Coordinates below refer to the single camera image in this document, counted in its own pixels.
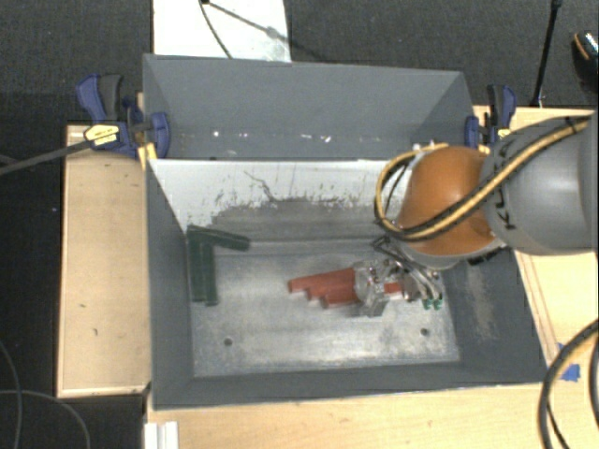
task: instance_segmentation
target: green object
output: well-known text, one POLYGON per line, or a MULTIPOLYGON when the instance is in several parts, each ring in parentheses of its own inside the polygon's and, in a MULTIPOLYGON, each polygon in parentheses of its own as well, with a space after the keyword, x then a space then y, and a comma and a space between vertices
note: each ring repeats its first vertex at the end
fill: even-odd
POLYGON ((187 226, 187 278, 191 299, 206 306, 218 304, 214 267, 214 246, 246 251, 250 240, 244 236, 204 228, 187 226))

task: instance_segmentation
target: black cable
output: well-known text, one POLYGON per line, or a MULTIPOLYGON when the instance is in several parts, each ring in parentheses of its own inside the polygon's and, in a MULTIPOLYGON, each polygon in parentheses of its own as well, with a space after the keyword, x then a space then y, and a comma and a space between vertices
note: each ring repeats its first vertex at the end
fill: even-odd
POLYGON ((403 174, 405 173, 405 170, 408 168, 408 165, 414 160, 414 158, 410 161, 408 161, 406 164, 402 165, 402 169, 400 170, 400 174, 398 175, 397 179, 393 182, 393 186, 391 186, 391 189, 389 190, 389 196, 387 198, 387 203, 385 205, 385 214, 387 214, 387 211, 389 209, 389 205, 391 204, 391 198, 393 197, 393 193, 395 193, 395 190, 397 189, 397 185, 400 184, 400 181, 403 178, 403 174))
MULTIPOLYGON (((0 391, 0 396, 6 396, 6 395, 11 395, 11 394, 16 394, 16 393, 17 393, 17 391, 14 391, 14 390, 0 391)), ((68 411, 75 418, 75 420, 77 421, 77 423, 79 424, 79 427, 81 428, 81 430, 83 432, 83 436, 85 437, 85 447, 87 449, 91 449, 92 443, 91 443, 91 438, 90 438, 90 431, 87 428, 87 426, 85 425, 85 421, 83 421, 83 419, 81 418, 79 413, 77 411, 75 411, 71 406, 66 404, 66 402, 64 402, 64 401, 61 401, 59 398, 55 398, 54 396, 49 396, 48 394, 40 393, 37 391, 28 391, 27 389, 23 389, 21 391, 21 393, 26 396, 31 396, 34 398, 42 398, 42 399, 48 400, 50 402, 53 402, 54 404, 58 404, 59 406, 64 408, 66 411, 68 411)))
POLYGON ((7 347, 0 340, 0 351, 4 355, 5 360, 8 362, 8 367, 10 368, 10 372, 12 373, 12 379, 15 385, 14 394, 17 397, 17 424, 15 426, 15 442, 13 444, 14 449, 19 449, 21 445, 21 430, 22 430, 22 388, 21 381, 19 381, 19 374, 17 373, 17 368, 15 368, 15 363, 12 361, 12 357, 10 357, 10 353, 8 352, 7 347))
POLYGON ((558 356, 555 358, 553 363, 551 363, 551 366, 549 367, 547 374, 545 375, 545 379, 543 380, 543 387, 541 389, 541 397, 539 398, 538 425, 541 431, 543 446, 546 449, 553 449, 553 444, 551 442, 551 437, 549 435, 548 429, 548 407, 551 387, 553 386, 553 383, 560 374, 562 366, 568 359, 568 357, 586 340, 591 338, 592 335, 597 332, 598 328, 599 321, 595 320, 594 322, 586 326, 584 329, 582 329, 578 334, 576 334, 574 338, 570 340, 570 342, 563 346, 558 356))
POLYGON ((20 169, 34 167, 35 165, 39 165, 40 163, 46 163, 52 160, 56 160, 58 158, 63 158, 65 156, 69 156, 70 154, 80 152, 82 150, 87 150, 89 148, 89 141, 80 141, 79 143, 75 143, 74 145, 70 145, 59 150, 54 150, 53 152, 47 152, 38 156, 34 156, 33 158, 29 158, 27 160, 18 161, 17 163, 12 163, 10 165, 6 165, 5 167, 0 167, 0 176, 7 175, 8 173, 12 173, 13 171, 19 171, 20 169))
POLYGON ((591 367, 589 369, 589 392, 591 393, 592 414, 599 426, 599 397, 597 396, 597 370, 599 369, 599 338, 592 348, 591 367))
POLYGON ((208 14, 206 13, 206 8, 204 8, 204 3, 202 2, 202 0, 197 0, 197 3, 199 4, 199 9, 201 10, 202 15, 204 16, 204 20, 206 21, 206 24, 208 25, 208 28, 210 29, 212 36, 216 40, 216 43, 218 43, 218 46, 225 53, 226 58, 228 58, 229 60, 232 60, 233 57, 231 56, 231 53, 226 48, 225 44, 223 43, 223 40, 221 40, 221 38, 216 33, 216 30, 214 30, 214 27, 212 26, 212 23, 211 23, 210 19, 208 18, 208 14))
POLYGON ((536 85, 534 87, 534 95, 531 100, 531 106, 537 105, 541 107, 541 87, 543 86, 543 78, 545 77, 545 68, 549 57, 549 48, 551 47, 551 39, 553 38, 553 29, 555 21, 558 18, 558 10, 562 6, 562 0, 551 0, 551 14, 549 15, 549 23, 545 33, 545 44, 543 45, 543 54, 541 55, 541 63, 539 72, 536 77, 536 85))
POLYGON ((553 432, 558 438, 558 441, 562 445, 563 449, 570 449, 570 446, 565 441, 565 437, 560 431, 560 427, 558 426, 558 422, 555 420, 555 416, 553 415, 553 410, 551 409, 551 403, 547 401, 547 412, 549 414, 549 421, 551 421, 551 427, 553 428, 553 432))

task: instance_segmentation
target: gray bin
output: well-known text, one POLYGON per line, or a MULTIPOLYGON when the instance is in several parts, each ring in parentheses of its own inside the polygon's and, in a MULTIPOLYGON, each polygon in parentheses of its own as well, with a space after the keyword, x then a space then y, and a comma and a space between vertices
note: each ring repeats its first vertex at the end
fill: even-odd
POLYGON ((168 113, 177 158, 147 171, 155 408, 543 378, 509 252, 444 272, 440 311, 399 300, 367 318, 286 291, 375 256, 378 172, 413 142, 460 143, 472 111, 461 74, 147 56, 144 93, 148 112, 168 113), (252 241, 215 251, 214 307, 190 297, 189 224, 252 241))

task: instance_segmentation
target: yellow cable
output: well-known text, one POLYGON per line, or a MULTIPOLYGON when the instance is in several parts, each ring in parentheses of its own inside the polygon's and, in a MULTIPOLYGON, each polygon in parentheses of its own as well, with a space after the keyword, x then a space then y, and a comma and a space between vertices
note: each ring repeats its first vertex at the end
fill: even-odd
MULTIPOLYGON (((382 212, 382 201, 381 201, 382 200, 381 193, 382 193, 382 189, 383 189, 382 181, 385 179, 386 173, 389 172, 391 168, 393 168, 395 165, 397 165, 402 160, 404 160, 408 157, 414 156, 413 153, 415 153, 415 152, 404 153, 404 154, 398 156, 397 158, 395 158, 394 160, 392 160, 387 166, 385 166, 385 168, 383 169, 383 172, 381 173, 381 176, 379 177, 379 181, 377 182, 377 185, 376 185, 376 195, 375 195, 376 215, 381 219, 381 222, 383 223, 383 225, 386 229, 392 231, 393 233, 396 233, 399 236, 402 236, 402 239, 404 239, 404 240, 409 241, 409 240, 418 240, 418 239, 422 239, 422 238, 426 238, 426 237, 431 237, 431 235, 434 235, 437 232, 443 231, 448 226, 451 226, 456 221, 458 221, 459 218, 463 214, 468 212, 470 209, 472 209, 473 207, 478 205, 484 198, 489 196, 490 193, 493 190, 495 190, 495 188, 497 188, 499 185, 501 185, 510 176, 511 173, 513 173, 520 165, 525 163, 528 159, 533 157, 536 153, 541 152, 546 147, 548 147, 554 143, 557 143, 558 141, 560 141, 564 138, 567 138, 576 133, 579 133, 580 131, 582 131, 583 129, 585 129, 587 127, 587 122, 588 122, 588 119, 578 121, 577 123, 568 125, 560 130, 552 132, 551 134, 547 135, 544 138, 539 139, 534 144, 527 147, 521 154, 518 155, 518 157, 516 157, 513 161, 511 161, 508 165, 506 165, 505 168, 503 168, 501 171, 499 171, 497 174, 495 174, 493 176, 493 178, 491 178, 476 194, 474 194, 468 201, 466 201, 460 207, 456 208, 455 211, 448 214, 447 216, 445 216, 444 218, 439 220, 437 223, 433 224, 431 227, 428 227, 426 229, 420 230, 416 233, 412 233, 409 235, 406 235, 405 232, 409 231, 410 228, 404 228, 403 230, 399 229, 382 212)), ((437 149, 437 148, 440 148, 440 147, 437 147, 437 146, 435 146, 434 148, 427 147, 425 149, 422 149, 422 151, 426 151, 426 150, 430 150, 430 149, 437 149)))
POLYGON ((391 170, 396 167, 399 163, 409 160, 415 157, 418 154, 423 152, 431 152, 433 150, 440 150, 441 148, 445 148, 449 146, 447 143, 433 143, 429 146, 425 146, 418 150, 412 150, 411 152, 402 153, 395 158, 393 158, 390 162, 388 162, 381 174, 378 177, 378 181, 376 182, 376 192, 374 194, 374 207, 376 211, 376 217, 381 221, 383 226, 390 230, 397 232, 398 228, 395 226, 385 215, 385 211, 383 210, 383 186, 385 185, 385 180, 387 176, 389 176, 391 170))

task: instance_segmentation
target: wooden table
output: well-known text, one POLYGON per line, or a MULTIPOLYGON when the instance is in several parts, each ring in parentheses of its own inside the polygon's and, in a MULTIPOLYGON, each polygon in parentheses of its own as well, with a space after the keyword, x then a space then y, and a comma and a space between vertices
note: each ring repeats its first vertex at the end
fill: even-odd
MULTIPOLYGON (((477 114, 484 111, 476 108, 477 114)), ((519 109, 512 128, 580 110, 519 109)), ((68 128, 68 142, 80 140, 68 128)), ((149 308, 139 163, 103 152, 66 161, 57 394, 142 392, 150 381, 149 308)), ((594 254, 518 254, 545 357, 597 318, 594 254)), ((591 343, 572 362, 577 383, 558 381, 553 407, 571 447, 599 447, 588 396, 591 343)), ((540 447, 540 384, 301 403, 152 411, 179 424, 187 448, 540 447)))

